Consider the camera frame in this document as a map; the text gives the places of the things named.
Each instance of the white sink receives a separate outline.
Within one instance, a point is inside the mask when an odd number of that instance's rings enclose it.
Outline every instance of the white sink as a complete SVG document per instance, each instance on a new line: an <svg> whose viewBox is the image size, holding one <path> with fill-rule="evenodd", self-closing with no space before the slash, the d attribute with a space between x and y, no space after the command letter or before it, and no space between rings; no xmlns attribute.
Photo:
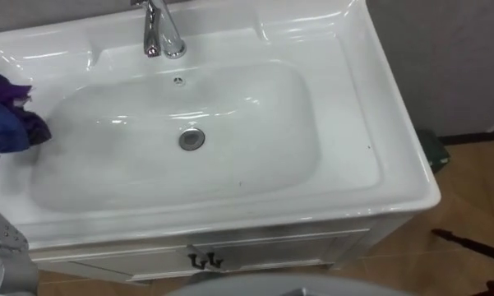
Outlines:
<svg viewBox="0 0 494 296"><path fill-rule="evenodd" d="M170 7L177 60L142 53L141 10L0 34L0 73L54 135L0 161L0 210L35 247L439 201L365 1Z"/></svg>
<svg viewBox="0 0 494 296"><path fill-rule="evenodd" d="M176 86L175 77L186 84ZM40 148L32 198L84 212L247 199L297 186L320 159L310 97L299 72L281 62L86 86L48 116L55 136ZM185 151L179 136L190 127L205 142Z"/></svg>

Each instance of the faucet handle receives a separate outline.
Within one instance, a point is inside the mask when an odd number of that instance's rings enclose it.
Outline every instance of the faucet handle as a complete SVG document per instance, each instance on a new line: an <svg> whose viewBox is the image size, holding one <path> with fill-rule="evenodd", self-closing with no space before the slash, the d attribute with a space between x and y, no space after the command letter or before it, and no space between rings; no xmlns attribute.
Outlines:
<svg viewBox="0 0 494 296"><path fill-rule="evenodd" d="M148 2L148 0L130 0L131 6L143 6Z"/></svg>

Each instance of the wooden floor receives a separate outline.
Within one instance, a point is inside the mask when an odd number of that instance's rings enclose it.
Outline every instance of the wooden floor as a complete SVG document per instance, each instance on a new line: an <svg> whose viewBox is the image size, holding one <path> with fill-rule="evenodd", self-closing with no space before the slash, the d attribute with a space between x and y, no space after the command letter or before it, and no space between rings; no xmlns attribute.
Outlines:
<svg viewBox="0 0 494 296"><path fill-rule="evenodd" d="M494 142L449 146L451 162L436 175L442 201L341 271L301 267L286 272L326 273L382 284L417 295L469 295L494 280L494 261L431 236L452 230L494 246ZM185 279L157 280L150 287L82 280L44 273L40 296L163 295Z"/></svg>

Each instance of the gray wall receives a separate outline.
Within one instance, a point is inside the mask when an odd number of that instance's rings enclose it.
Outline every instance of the gray wall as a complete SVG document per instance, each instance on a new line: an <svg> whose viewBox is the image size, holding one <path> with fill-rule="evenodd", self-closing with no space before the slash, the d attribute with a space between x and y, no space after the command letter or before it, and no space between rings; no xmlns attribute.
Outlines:
<svg viewBox="0 0 494 296"><path fill-rule="evenodd" d="M494 0L367 2L415 126L444 136L494 124ZM128 3L0 0L0 31L120 12Z"/></svg>

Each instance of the bathroom vanity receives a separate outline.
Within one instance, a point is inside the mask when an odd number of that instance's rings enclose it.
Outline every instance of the bathroom vanity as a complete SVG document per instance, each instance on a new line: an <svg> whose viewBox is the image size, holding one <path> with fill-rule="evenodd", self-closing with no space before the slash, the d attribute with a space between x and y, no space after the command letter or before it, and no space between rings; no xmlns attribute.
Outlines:
<svg viewBox="0 0 494 296"><path fill-rule="evenodd" d="M438 203L365 1L169 10L175 58L143 54L142 9L0 33L0 73L53 133L0 161L42 270L338 268Z"/></svg>

